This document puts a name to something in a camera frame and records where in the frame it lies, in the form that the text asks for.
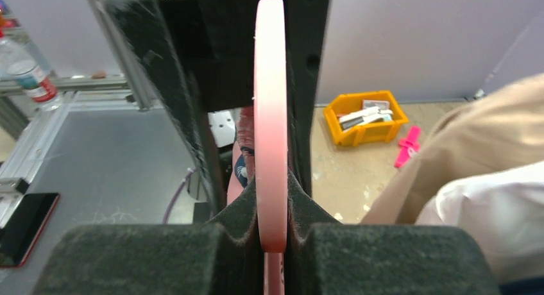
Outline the pink plastic hanger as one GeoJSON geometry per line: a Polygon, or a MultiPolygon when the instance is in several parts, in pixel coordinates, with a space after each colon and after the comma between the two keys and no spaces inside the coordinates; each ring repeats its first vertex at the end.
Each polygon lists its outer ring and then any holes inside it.
{"type": "Polygon", "coordinates": [[[264,294],[284,294],[287,244],[287,70],[282,0],[260,0],[255,21],[255,192],[264,294]]]}

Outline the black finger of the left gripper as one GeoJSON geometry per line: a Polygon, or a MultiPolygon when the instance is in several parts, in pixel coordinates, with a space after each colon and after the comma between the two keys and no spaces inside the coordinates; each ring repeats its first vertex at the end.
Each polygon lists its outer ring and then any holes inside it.
{"type": "Polygon", "coordinates": [[[211,211],[220,212],[226,192],[219,151],[196,80],[180,63],[159,0],[105,0],[105,6],[190,151],[211,211]]]}
{"type": "Polygon", "coordinates": [[[312,186],[310,133],[330,0],[285,0],[287,105],[291,167],[312,186]]]}

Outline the plastic water bottle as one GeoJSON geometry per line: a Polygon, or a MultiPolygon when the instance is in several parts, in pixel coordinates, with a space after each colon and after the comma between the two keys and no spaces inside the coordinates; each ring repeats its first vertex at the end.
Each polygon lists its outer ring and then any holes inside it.
{"type": "Polygon", "coordinates": [[[1,70],[34,101],[40,109],[51,111],[61,104],[58,89],[25,48],[1,30],[1,70]]]}

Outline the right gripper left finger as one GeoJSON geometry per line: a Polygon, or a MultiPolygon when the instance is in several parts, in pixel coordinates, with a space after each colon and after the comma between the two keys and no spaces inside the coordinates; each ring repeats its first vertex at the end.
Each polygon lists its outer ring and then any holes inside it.
{"type": "Polygon", "coordinates": [[[257,294],[255,184],[204,224],[96,224],[67,232],[34,294],[257,294]]]}

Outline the yellow plastic bin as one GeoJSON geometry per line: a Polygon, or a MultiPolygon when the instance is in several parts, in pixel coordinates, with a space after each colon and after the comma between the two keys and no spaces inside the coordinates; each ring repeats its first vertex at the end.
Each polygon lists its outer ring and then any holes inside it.
{"type": "Polygon", "coordinates": [[[341,94],[325,107],[323,115],[337,146],[390,142],[409,122],[389,90],[341,94]]]}

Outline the beige shorts on hanger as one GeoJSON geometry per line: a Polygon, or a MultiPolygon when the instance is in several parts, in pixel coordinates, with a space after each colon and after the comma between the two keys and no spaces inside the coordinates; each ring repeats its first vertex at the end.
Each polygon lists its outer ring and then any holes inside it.
{"type": "Polygon", "coordinates": [[[543,160],[543,75],[506,85],[439,120],[362,224],[413,224],[445,184],[543,160]]]}

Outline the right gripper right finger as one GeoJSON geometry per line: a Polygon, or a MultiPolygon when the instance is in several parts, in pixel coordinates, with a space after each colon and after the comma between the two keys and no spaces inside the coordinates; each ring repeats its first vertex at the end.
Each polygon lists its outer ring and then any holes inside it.
{"type": "Polygon", "coordinates": [[[287,294],[498,294],[465,231],[444,226],[343,224],[288,176],[287,294]]]}

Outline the pink plastic clip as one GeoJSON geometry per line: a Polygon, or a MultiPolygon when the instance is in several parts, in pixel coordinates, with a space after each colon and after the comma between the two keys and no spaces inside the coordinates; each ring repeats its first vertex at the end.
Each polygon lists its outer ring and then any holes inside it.
{"type": "Polygon", "coordinates": [[[394,167],[401,168],[405,165],[420,148],[419,137],[421,134],[421,128],[419,126],[411,126],[407,135],[401,138],[398,145],[400,152],[395,160],[394,167]]]}

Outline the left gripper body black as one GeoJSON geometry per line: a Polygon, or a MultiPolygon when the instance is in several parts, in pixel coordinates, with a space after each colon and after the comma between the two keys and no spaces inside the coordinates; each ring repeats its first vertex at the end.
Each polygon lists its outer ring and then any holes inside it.
{"type": "Polygon", "coordinates": [[[260,0],[159,0],[184,71],[207,112],[251,105],[260,0]]]}

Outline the black smartphone red case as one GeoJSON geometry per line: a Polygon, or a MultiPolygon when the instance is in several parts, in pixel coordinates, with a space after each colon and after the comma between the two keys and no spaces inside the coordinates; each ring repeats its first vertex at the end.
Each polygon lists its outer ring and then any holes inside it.
{"type": "Polygon", "coordinates": [[[60,199],[59,193],[27,194],[1,228],[1,267],[23,266],[60,199]]]}

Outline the white shorts on hanger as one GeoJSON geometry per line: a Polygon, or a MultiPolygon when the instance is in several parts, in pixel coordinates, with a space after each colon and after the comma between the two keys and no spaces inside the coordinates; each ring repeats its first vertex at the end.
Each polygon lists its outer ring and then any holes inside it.
{"type": "Polygon", "coordinates": [[[543,276],[543,162],[451,181],[416,224],[467,232],[501,283],[543,276]]]}

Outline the pink shark print shorts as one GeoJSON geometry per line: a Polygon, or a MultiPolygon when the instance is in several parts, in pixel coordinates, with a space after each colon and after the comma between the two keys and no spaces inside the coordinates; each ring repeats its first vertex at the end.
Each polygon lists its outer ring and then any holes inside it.
{"type": "Polygon", "coordinates": [[[232,173],[226,193],[227,205],[242,194],[255,172],[254,108],[243,107],[237,115],[232,173]]]}

